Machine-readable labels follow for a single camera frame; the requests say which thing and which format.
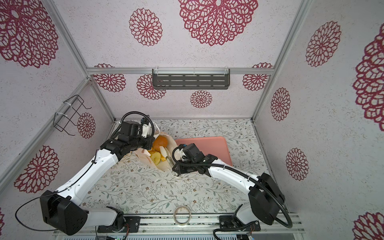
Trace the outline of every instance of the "roll of tape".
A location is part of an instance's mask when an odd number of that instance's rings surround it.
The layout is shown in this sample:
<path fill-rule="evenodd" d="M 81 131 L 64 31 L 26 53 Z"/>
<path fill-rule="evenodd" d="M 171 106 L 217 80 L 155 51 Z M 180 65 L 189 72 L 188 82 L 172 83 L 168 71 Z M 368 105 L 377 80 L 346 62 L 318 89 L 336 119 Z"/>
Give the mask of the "roll of tape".
<path fill-rule="evenodd" d="M 179 221 L 176 220 L 176 212 L 179 210 L 179 209 L 186 209 L 188 212 L 189 212 L 189 218 L 186 222 L 184 223 L 180 223 Z M 192 218 L 192 215 L 191 215 L 191 211 L 189 210 L 189 208 L 187 208 L 186 206 L 178 206 L 175 210 L 175 212 L 173 213 L 173 220 L 175 221 L 175 223 L 179 226 L 185 226 L 189 223 L 189 221 L 191 220 Z"/>

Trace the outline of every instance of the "apple slice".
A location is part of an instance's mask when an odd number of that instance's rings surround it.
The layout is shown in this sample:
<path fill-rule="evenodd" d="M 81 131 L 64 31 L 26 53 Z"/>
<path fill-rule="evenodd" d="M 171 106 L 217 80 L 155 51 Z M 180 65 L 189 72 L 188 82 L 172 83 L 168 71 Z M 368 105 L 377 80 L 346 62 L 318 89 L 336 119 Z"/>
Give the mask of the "apple slice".
<path fill-rule="evenodd" d="M 155 165 L 158 165 L 160 160 L 161 160 L 161 154 L 159 152 L 154 152 L 152 155 L 151 155 L 151 160 L 153 161 L 153 163 Z"/>

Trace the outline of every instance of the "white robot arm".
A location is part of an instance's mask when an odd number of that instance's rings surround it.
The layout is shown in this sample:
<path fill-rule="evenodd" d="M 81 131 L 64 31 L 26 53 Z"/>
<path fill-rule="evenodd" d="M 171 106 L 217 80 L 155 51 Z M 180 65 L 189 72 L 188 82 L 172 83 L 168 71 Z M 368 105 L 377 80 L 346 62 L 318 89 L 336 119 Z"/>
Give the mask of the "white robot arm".
<path fill-rule="evenodd" d="M 75 176 L 56 191 L 47 190 L 43 193 L 40 203 L 44 222 L 67 235 L 73 235 L 81 228 L 91 226 L 108 226 L 110 230 L 116 232 L 124 228 L 124 213 L 121 210 L 114 207 L 83 209 L 80 205 L 86 193 L 100 177 L 124 155 L 139 147 L 151 149 L 154 141 L 153 123 L 148 116 L 142 115 L 152 126 L 151 136 L 147 137 L 149 126 L 144 119 L 141 124 L 122 122 L 111 138 L 96 151 L 95 157 Z M 174 153 L 178 149 L 182 150 L 183 159 L 177 161 Z M 200 174 L 223 180 L 248 194 L 250 203 L 241 205 L 233 215 L 231 221 L 236 223 L 235 226 L 242 226 L 258 219 L 269 225 L 277 220 L 286 227 L 292 226 L 288 213 L 284 214 L 288 216 L 288 224 L 276 218 L 279 210 L 284 213 L 282 204 L 285 198 L 268 174 L 257 176 L 245 173 L 213 155 L 203 155 L 195 144 L 180 145 L 174 149 L 172 157 L 176 163 L 172 169 L 177 174 L 198 171 Z"/>

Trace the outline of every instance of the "pink cutting board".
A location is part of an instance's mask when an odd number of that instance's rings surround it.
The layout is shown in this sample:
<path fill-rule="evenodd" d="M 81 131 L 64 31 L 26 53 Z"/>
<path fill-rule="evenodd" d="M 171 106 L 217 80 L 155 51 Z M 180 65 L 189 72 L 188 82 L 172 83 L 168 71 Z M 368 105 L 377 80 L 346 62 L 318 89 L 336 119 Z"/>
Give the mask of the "pink cutting board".
<path fill-rule="evenodd" d="M 194 143 L 204 155 L 211 154 L 232 166 L 231 156 L 224 137 L 195 137 L 176 139 L 177 145 Z"/>

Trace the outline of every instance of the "aluminum frame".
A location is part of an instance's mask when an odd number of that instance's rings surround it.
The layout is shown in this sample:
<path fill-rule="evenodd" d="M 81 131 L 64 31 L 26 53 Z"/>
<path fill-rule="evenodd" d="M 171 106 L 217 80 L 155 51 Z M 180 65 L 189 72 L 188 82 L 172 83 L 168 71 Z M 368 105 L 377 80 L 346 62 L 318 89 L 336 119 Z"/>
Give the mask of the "aluminum frame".
<path fill-rule="evenodd" d="M 79 86 L 71 93 L 71 96 L 80 94 L 91 82 L 88 79 L 84 79 Z M 76 99 L 72 98 L 68 102 L 72 104 Z M 55 112 L 64 113 L 71 106 L 63 103 Z M 9 183 L 13 183 L 17 176 L 20 174 L 22 169 L 26 167 L 29 163 L 29 160 L 36 154 L 36 152 L 41 148 L 42 144 L 48 139 L 51 133 L 56 129 L 53 126 L 53 118 L 55 113 L 52 114 L 50 119 L 46 124 L 40 129 L 40 131 L 34 136 L 34 138 L 25 146 L 25 148 L 20 152 L 12 164 L 6 169 L 4 174 L 0 178 L 0 195 L 4 192 L 5 188 Z M 62 115 L 56 117 L 57 122 L 60 121 Z"/>
<path fill-rule="evenodd" d="M 268 74 L 274 73 L 274 68 L 87 68 L 88 74 Z"/>
<path fill-rule="evenodd" d="M 274 65 L 275 71 L 273 72 L 273 74 L 271 75 L 269 80 L 267 81 L 267 83 L 263 89 L 263 93 L 260 97 L 260 100 L 257 103 L 255 111 L 252 115 L 252 121 L 254 121 L 254 122 L 256 122 L 257 118 L 259 117 L 260 111 L 263 108 L 263 106 L 266 102 L 266 99 L 270 95 L 270 91 L 272 90 L 272 88 L 274 86 L 276 76 L 278 76 L 281 73 L 281 69 L 284 65 L 284 62 L 288 57 L 288 53 L 292 49 L 293 43 L 297 38 L 297 35 L 298 35 L 298 33 L 299 33 L 303 23 L 304 23 L 304 20 L 308 14 L 308 10 L 311 8 L 313 1 L 314 0 L 302 0 L 300 3 L 300 7 L 296 13 L 296 16 L 293 20 L 291 28 L 288 32 L 288 35 L 284 41 L 284 45 L 281 48 L 281 51 L 280 51 L 279 56 L 277 58 L 277 61 Z"/>
<path fill-rule="evenodd" d="M 81 55 L 81 52 L 79 51 L 75 41 L 73 40 L 63 18 L 60 15 L 60 12 L 57 9 L 53 0 L 41 0 L 41 3 L 43 4 L 45 9 L 49 13 L 53 23 L 55 24 L 57 31 L 60 33 L 60 35 L 64 39 L 64 42 L 66 43 L 70 52 L 72 53 L 72 55 L 73 55 L 77 65 L 79 66 L 82 74 L 87 79 L 91 79 L 91 81 L 96 84 L 94 79 L 92 79 L 91 76 L 88 74 L 87 64 L 86 64 L 83 56 Z M 97 97 L 98 101 L 100 102 L 100 104 L 102 105 L 102 107 L 104 108 L 108 117 L 111 119 L 111 121 L 114 121 L 115 116 L 113 115 L 111 108 L 109 107 L 107 101 L 105 100 L 104 96 L 102 95 L 101 90 L 94 84 L 92 85 L 92 87 L 94 88 L 96 97 Z"/>
<path fill-rule="evenodd" d="M 255 135 L 256 135 L 256 138 L 257 138 L 257 142 L 259 143 L 259 146 L 260 146 L 260 149 L 262 151 L 262 154 L 263 154 L 263 157 L 264 157 L 264 161 L 265 161 L 265 164 L 266 164 L 266 167 L 268 168 L 268 171 L 269 171 L 269 175 L 272 177 L 272 179 L 275 181 L 276 185 L 279 186 L 278 182 L 277 182 L 277 179 L 275 177 L 275 174 L 273 173 L 272 171 L 272 167 L 271 167 L 271 164 L 269 163 L 269 160 L 267 158 L 267 155 L 266 155 L 266 151 L 265 151 L 265 148 L 264 148 L 264 144 L 259 136 L 259 133 L 257 132 L 257 129 L 256 129 L 256 124 L 254 122 L 252 122 L 252 127 L 253 127 L 253 131 L 255 132 Z M 284 203 L 284 206 L 285 208 L 288 210 L 288 212 L 291 212 L 290 209 L 289 209 L 289 206 L 287 204 L 287 202 Z"/>
<path fill-rule="evenodd" d="M 192 218 L 189 223 L 184 226 L 178 226 L 175 224 L 173 220 L 173 214 L 125 214 L 124 216 L 139 216 L 141 217 L 139 231 L 137 233 L 130 233 L 129 235 L 191 235 L 191 234 L 200 234 L 200 235 L 212 235 L 212 232 L 216 228 L 220 228 L 219 224 L 219 216 L 222 215 L 232 215 L 232 213 L 227 214 L 192 214 Z M 272 225 L 267 225 L 263 222 L 260 222 L 261 230 L 259 232 L 253 232 L 254 234 L 261 233 L 305 233 L 304 227 L 301 223 L 299 214 L 289 214 L 293 226 L 292 228 L 286 228 L 278 222 L 274 222 Z M 189 217 L 188 214 L 178 214 L 177 218 L 185 218 Z M 277 215 L 280 219 L 285 219 L 282 213 Z M 82 228 L 75 235 L 90 235 L 94 233 L 94 227 Z M 225 234 L 240 234 L 246 232 L 225 232 Z M 64 235 L 60 231 L 54 231 L 53 236 L 61 236 Z M 113 233 L 109 235 L 117 235 L 124 236 L 125 233 Z"/>

